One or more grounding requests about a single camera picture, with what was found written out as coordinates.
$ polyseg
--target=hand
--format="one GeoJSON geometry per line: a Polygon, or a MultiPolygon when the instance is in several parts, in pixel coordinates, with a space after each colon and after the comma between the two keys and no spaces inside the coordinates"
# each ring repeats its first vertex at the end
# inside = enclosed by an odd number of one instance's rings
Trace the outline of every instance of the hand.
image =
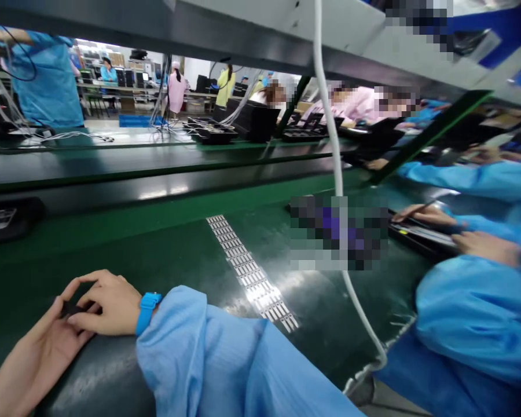
{"type": "Polygon", "coordinates": [[[416,220],[424,221],[426,223],[431,223],[435,225],[442,226],[456,226],[457,221],[444,213],[442,210],[435,206],[428,206],[418,211],[424,207],[424,204],[413,204],[401,212],[394,214],[392,217],[392,222],[400,223],[405,220],[407,217],[413,217],[416,220]]]}
{"type": "Polygon", "coordinates": [[[365,162],[364,165],[365,165],[365,168],[367,168],[367,169],[370,169],[373,171],[380,171],[382,168],[384,168],[386,166],[387,163],[388,163],[387,159],[380,158],[380,159],[375,159],[372,161],[365,162]]]}
{"type": "Polygon", "coordinates": [[[52,389],[94,333],[80,332],[60,318],[70,283],[44,316],[23,336],[0,368],[0,416],[26,416],[52,389]]]}
{"type": "Polygon", "coordinates": [[[82,282],[95,282],[79,300],[84,307],[94,301],[102,307],[102,314],[78,313],[68,322],[85,330],[103,335],[134,335],[141,314],[141,294],[121,275],[105,269],[91,272],[72,281],[76,287],[82,282]]]}
{"type": "Polygon", "coordinates": [[[477,164],[490,165],[502,161],[501,151],[498,147],[477,146],[470,148],[466,153],[472,152],[479,152],[478,155],[471,158],[471,162],[477,164]]]}
{"type": "Polygon", "coordinates": [[[509,240],[484,232],[463,232],[460,235],[452,235],[452,240],[464,254],[489,259],[513,268],[520,266],[521,246],[509,240]]]}

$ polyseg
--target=person's left hand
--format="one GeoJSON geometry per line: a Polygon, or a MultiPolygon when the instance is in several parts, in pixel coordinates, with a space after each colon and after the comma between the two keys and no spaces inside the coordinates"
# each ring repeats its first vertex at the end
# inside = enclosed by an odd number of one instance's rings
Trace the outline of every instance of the person's left hand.
{"type": "MultiPolygon", "coordinates": [[[[61,319],[73,297],[73,281],[10,352],[0,368],[0,416],[28,415],[52,389],[77,353],[94,335],[61,319]]],[[[94,305],[89,312],[96,312],[94,305]]]]}
{"type": "Polygon", "coordinates": [[[452,235],[452,240],[466,255],[489,259],[513,268],[520,266],[521,246],[509,240],[484,232],[463,232],[452,235]]]}
{"type": "Polygon", "coordinates": [[[373,170],[373,171],[380,171],[382,168],[384,168],[386,166],[387,163],[388,163],[387,159],[384,159],[384,158],[375,159],[375,160],[372,160],[369,162],[365,162],[365,168],[367,168],[369,170],[373,170]]]}

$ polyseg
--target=metal strip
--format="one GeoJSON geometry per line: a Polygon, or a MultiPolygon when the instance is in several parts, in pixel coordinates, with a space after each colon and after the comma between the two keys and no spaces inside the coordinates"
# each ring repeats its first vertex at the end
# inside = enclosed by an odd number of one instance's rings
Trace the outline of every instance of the metal strip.
{"type": "Polygon", "coordinates": [[[234,269],[245,296],[259,315],[274,324],[281,323],[288,333],[297,330],[299,324],[285,306],[280,292],[255,262],[226,218],[222,215],[208,217],[207,223],[234,269]]]}

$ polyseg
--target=black tray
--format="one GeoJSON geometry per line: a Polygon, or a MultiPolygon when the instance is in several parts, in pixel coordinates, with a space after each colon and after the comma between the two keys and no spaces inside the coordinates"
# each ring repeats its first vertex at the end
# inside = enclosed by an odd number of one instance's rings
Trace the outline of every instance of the black tray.
{"type": "Polygon", "coordinates": [[[188,129],[189,134],[195,133],[203,136],[200,138],[203,145],[228,145],[232,143],[232,139],[238,136],[234,129],[230,129],[224,125],[221,125],[211,118],[189,118],[188,120],[189,121],[184,124],[184,129],[188,129]],[[208,130],[204,126],[204,123],[208,124],[213,129],[219,130],[220,132],[213,132],[208,130]]]}

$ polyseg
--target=yellow shirt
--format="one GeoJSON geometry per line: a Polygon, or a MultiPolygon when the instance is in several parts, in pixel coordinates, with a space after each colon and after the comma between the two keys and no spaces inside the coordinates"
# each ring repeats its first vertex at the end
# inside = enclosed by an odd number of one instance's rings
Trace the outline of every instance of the yellow shirt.
{"type": "Polygon", "coordinates": [[[232,73],[232,78],[228,82],[228,69],[225,69],[221,74],[220,78],[218,78],[218,86],[223,87],[218,91],[218,96],[216,97],[216,105],[221,107],[226,107],[228,103],[228,99],[230,98],[233,90],[233,86],[236,83],[236,73],[232,73]]]}

